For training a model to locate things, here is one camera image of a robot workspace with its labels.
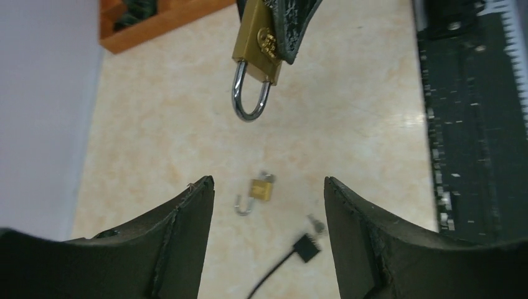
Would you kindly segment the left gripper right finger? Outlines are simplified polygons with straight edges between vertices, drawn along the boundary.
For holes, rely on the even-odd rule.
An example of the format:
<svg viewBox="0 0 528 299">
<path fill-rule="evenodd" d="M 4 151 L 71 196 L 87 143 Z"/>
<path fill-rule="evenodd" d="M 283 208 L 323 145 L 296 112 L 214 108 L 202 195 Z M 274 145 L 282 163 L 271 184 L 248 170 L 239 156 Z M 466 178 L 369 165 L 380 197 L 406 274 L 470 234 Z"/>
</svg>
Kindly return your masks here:
<svg viewBox="0 0 528 299">
<path fill-rule="evenodd" d="M 341 298 L 526 298 L 527 240 L 482 245 L 427 230 L 334 177 L 324 206 Z"/>
</svg>

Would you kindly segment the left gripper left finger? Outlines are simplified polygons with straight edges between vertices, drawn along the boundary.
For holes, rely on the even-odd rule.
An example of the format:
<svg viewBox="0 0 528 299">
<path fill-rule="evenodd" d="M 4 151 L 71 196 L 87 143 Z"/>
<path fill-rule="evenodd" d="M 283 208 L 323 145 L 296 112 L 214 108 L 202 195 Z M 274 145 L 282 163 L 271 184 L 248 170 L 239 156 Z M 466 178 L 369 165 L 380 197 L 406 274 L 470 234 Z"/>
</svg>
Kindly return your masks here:
<svg viewBox="0 0 528 299">
<path fill-rule="evenodd" d="M 91 239 L 1 229 L 2 298 L 196 298 L 214 209 L 204 176 L 175 198 Z"/>
</svg>

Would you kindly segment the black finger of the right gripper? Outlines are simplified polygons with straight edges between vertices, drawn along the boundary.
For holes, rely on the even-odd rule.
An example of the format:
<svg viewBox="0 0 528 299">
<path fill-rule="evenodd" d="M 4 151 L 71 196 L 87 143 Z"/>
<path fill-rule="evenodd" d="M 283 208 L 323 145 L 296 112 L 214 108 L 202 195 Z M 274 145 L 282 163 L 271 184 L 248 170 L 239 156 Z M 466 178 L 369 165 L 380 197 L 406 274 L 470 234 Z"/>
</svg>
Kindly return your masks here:
<svg viewBox="0 0 528 299">
<path fill-rule="evenodd" d="M 322 0 L 271 0 L 264 3 L 271 9 L 278 55 L 293 65 L 308 24 Z"/>
</svg>

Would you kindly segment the black cable lock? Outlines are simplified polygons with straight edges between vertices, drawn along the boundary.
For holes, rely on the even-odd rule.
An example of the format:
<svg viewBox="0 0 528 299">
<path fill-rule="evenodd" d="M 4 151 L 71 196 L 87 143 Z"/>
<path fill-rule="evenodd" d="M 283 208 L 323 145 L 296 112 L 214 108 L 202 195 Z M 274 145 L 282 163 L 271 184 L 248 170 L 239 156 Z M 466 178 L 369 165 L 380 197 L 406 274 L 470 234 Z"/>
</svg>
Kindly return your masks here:
<svg viewBox="0 0 528 299">
<path fill-rule="evenodd" d="M 246 299 L 251 299 L 260 287 L 292 256 L 297 255 L 304 263 L 312 260 L 321 249 L 317 241 L 309 234 L 303 234 L 289 249 L 284 257 L 282 257 L 264 276 L 259 279 L 255 286 L 251 289 Z"/>
</svg>

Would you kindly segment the brass padlock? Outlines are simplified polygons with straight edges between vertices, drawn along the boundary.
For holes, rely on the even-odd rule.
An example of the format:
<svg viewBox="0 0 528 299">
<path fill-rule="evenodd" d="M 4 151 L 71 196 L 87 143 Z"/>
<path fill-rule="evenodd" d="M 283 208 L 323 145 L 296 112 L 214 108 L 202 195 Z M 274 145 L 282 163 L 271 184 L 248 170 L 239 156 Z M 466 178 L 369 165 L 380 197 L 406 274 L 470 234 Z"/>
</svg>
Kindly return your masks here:
<svg viewBox="0 0 528 299">
<path fill-rule="evenodd" d="M 257 201 L 269 201 L 271 199 L 275 181 L 276 176 L 274 174 L 262 171 L 259 177 L 251 180 L 245 209 L 241 208 L 242 196 L 237 195 L 233 206 L 235 213 L 239 216 L 247 216 L 253 211 L 254 205 Z"/>
<path fill-rule="evenodd" d="M 233 109 L 242 121 L 255 121 L 265 109 L 270 89 L 277 84 L 282 65 L 272 11 L 264 1 L 245 3 L 232 58 L 237 63 L 232 85 Z M 250 113 L 244 110 L 242 104 L 246 75 L 262 83 L 258 103 Z"/>
</svg>

